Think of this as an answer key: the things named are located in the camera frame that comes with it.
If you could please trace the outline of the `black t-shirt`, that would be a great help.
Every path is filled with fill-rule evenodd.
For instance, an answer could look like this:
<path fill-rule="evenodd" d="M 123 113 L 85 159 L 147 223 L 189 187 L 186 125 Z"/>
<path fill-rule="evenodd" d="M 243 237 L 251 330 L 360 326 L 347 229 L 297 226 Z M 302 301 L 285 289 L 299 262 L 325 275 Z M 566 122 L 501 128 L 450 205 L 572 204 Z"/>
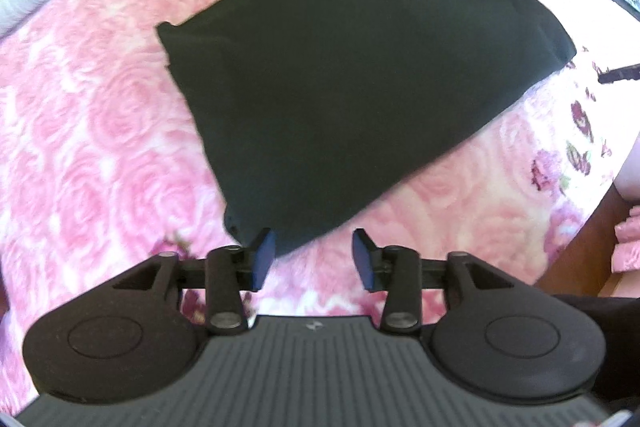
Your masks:
<path fill-rule="evenodd" d="M 538 0 L 218 0 L 158 25 L 242 244 L 331 232 L 559 72 Z"/>

